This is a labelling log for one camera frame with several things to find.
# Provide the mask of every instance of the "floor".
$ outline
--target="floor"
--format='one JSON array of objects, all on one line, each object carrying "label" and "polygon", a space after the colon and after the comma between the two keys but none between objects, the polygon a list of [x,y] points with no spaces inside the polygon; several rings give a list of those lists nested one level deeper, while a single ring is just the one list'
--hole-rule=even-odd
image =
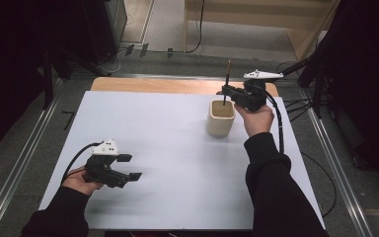
[{"label": "floor", "polygon": [[[124,31],[122,45],[135,44],[139,49],[148,43],[149,51],[182,50],[183,22],[184,22],[184,1],[183,0],[125,0],[127,8],[128,22]],[[237,67],[234,68],[234,77],[242,78],[243,73],[254,71],[260,65],[265,71],[277,70],[278,67],[289,65],[297,61],[292,50],[288,37],[284,29],[267,27],[235,26],[226,24],[202,24],[202,41],[200,47],[192,53],[190,59],[183,56],[174,55],[174,60],[170,60],[161,54],[152,57],[139,57],[138,50],[135,50],[129,57],[121,58],[121,73],[129,74],[160,74],[160,75],[204,75],[222,76],[218,67],[223,64],[225,68],[226,58],[235,58]],[[199,40],[199,23],[189,24],[189,44],[188,48],[195,48]],[[197,62],[208,63],[207,66],[199,65]],[[156,63],[163,64],[163,68],[156,67]],[[118,62],[114,60],[107,68],[117,68]],[[35,147],[36,155],[33,156],[29,169],[23,179],[19,181],[19,188],[12,194],[14,197],[8,205],[8,213],[18,213],[0,216],[0,236],[8,236],[8,233],[18,233],[20,226],[28,220],[29,211],[34,211],[40,202],[41,194],[51,174],[51,167],[55,165],[60,150],[63,147],[64,139],[68,133],[64,129],[69,117],[60,110],[75,111],[81,100],[81,93],[88,90],[95,77],[89,73],[76,73],[75,80],[61,82],[60,104],[52,115],[52,119],[47,124],[46,131],[43,132],[45,140]],[[284,95],[284,100],[297,100],[300,97],[299,89],[295,80],[284,80],[277,84],[278,92]],[[8,162],[10,157],[16,160],[22,154],[23,144],[28,140],[30,133],[40,117],[40,106],[42,98],[34,101],[26,114],[14,125],[6,138],[2,141],[0,149],[0,188],[4,185],[6,177],[12,170],[14,162]],[[373,235],[379,236],[379,173],[374,171],[362,172],[357,170],[351,162],[350,152],[345,146],[344,140],[340,136],[339,129],[331,122],[327,116],[325,126],[332,143],[341,159],[341,164],[351,185],[355,196],[362,205]],[[307,152],[312,157],[320,157],[320,162],[325,162],[326,158],[320,147],[319,137],[311,125],[310,119],[305,116],[298,119],[293,124],[296,138],[300,149]],[[315,164],[308,158],[304,158],[306,166],[313,167]],[[329,164],[324,165],[329,171]],[[319,170],[320,168],[308,168],[312,186],[315,189],[316,197],[322,206],[322,211],[328,211],[333,201],[333,190],[327,176]],[[350,221],[351,213],[344,204],[344,197],[338,193],[337,207],[325,219],[328,228],[331,229],[332,236],[359,236],[355,235],[356,230]],[[89,236],[102,237],[102,231],[91,231]]]}]

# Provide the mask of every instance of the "table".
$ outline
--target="table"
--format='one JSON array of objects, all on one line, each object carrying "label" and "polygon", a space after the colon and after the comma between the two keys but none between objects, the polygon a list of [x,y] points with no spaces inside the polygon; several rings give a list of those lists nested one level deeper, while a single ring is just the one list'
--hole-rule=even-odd
[{"label": "table", "polygon": [[[204,22],[285,28],[298,60],[307,56],[323,30],[327,30],[340,0],[208,0]],[[188,21],[199,21],[201,0],[186,0],[184,50]]]},{"label": "table", "polygon": [[[90,228],[251,229],[253,207],[245,184],[249,158],[243,147],[248,135],[243,120],[236,116],[229,135],[220,139],[203,129],[208,103],[222,98],[214,95],[222,84],[214,80],[97,78],[84,96],[39,208],[47,207],[64,169],[82,147],[113,138],[120,152],[133,158],[128,163],[113,163],[112,168],[143,174],[123,189],[104,187],[93,193],[85,211]],[[98,91],[104,88],[109,91]],[[172,88],[183,91],[177,94]],[[189,93],[197,90],[201,94]],[[207,91],[213,95],[202,95]],[[275,99],[281,106],[281,98]],[[288,116],[283,106],[280,109],[291,175],[321,216]],[[276,128],[273,124],[271,132],[277,134]],[[89,156],[80,156],[73,168]]]}]

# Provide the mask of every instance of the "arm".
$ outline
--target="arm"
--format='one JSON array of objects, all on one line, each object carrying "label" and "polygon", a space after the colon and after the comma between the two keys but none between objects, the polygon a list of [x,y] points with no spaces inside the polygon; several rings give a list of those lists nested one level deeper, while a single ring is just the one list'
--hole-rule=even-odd
[{"label": "arm", "polygon": [[102,184],[86,183],[83,168],[71,171],[45,210],[36,211],[22,230],[29,236],[87,236],[84,212],[88,199]]},{"label": "arm", "polygon": [[291,161],[280,154],[269,133],[268,106],[250,113],[235,106],[250,138],[246,183],[254,204],[254,236],[328,236],[316,212],[290,176]]}]

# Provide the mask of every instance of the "gray floor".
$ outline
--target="gray floor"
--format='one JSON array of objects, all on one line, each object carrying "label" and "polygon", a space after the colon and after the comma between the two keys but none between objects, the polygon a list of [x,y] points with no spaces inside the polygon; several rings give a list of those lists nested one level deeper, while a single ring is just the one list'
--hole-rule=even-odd
[{"label": "gray floor", "polygon": [[[182,46],[178,36],[166,37],[168,34],[175,32],[179,34],[179,25],[175,25],[176,31],[173,31],[173,28],[168,29],[165,24],[162,24],[162,21],[165,20],[162,20],[161,16],[163,14],[159,9],[171,11],[168,7],[170,5],[168,3],[170,2],[171,0],[155,1],[151,21],[149,22],[144,39],[145,42],[149,43],[149,49],[151,50],[165,50],[168,47],[179,48]],[[114,76],[123,74],[153,74],[223,78],[227,61],[231,58],[233,62],[231,77],[234,80],[241,80],[244,73],[257,68],[274,72],[290,65],[290,63],[280,65],[281,62],[295,60],[294,53],[290,49],[286,36],[279,29],[263,30],[263,33],[269,32],[269,34],[261,34],[260,37],[255,36],[255,39],[259,39],[261,42],[260,49],[248,49],[249,53],[246,53],[245,49],[252,47],[254,44],[258,45],[257,43],[251,45],[247,43],[238,50],[239,45],[236,42],[239,40],[237,39],[224,40],[216,44],[216,41],[209,40],[206,37],[205,41],[201,44],[204,50],[199,53],[174,54],[172,58],[167,58],[166,54],[162,53],[147,53],[146,56],[140,57],[139,50],[135,50],[129,56],[121,54],[119,57],[121,67],[118,72],[114,73]],[[246,38],[244,42],[252,39],[250,34],[246,34]],[[117,68],[117,62],[113,59],[104,65],[104,67],[108,69]],[[278,93],[284,101],[302,99],[300,89],[296,85],[297,77],[298,75],[293,73],[287,76],[286,80],[275,83]],[[86,69],[74,66],[72,78],[61,81],[61,89],[57,92],[59,100],[54,113],[33,153],[26,173],[18,184],[18,188],[14,192],[8,208],[0,221],[0,236],[18,235],[31,214],[37,210],[46,184],[50,179],[52,170],[68,134],[68,129],[65,130],[64,128],[69,120],[69,115],[63,114],[62,111],[77,111],[83,94],[91,88],[95,78],[96,76]],[[43,96],[41,95],[31,103],[28,110],[0,143],[0,191],[42,113],[42,103]],[[341,135],[340,129],[330,119],[324,109],[323,116],[323,123],[327,129],[327,133],[336,148],[352,189],[358,197],[373,236],[379,236],[379,173],[376,171],[361,171],[354,167],[352,162],[353,157]],[[292,127],[300,150],[318,161],[333,178],[334,175],[331,172],[327,157],[307,113],[295,120],[292,123]],[[335,197],[331,181],[324,171],[309,158],[304,157],[304,162],[318,203],[321,205],[322,212],[326,213]],[[324,220],[331,236],[359,236],[339,190],[337,192],[336,206]],[[104,236],[104,232],[92,230],[90,236]]]}]

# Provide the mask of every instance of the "cup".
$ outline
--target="cup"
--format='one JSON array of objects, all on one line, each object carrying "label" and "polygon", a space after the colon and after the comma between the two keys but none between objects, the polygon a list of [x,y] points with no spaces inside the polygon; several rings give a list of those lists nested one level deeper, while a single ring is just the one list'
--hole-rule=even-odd
[{"label": "cup", "polygon": [[206,130],[212,136],[227,136],[235,120],[235,105],[232,101],[213,100],[210,102]]}]

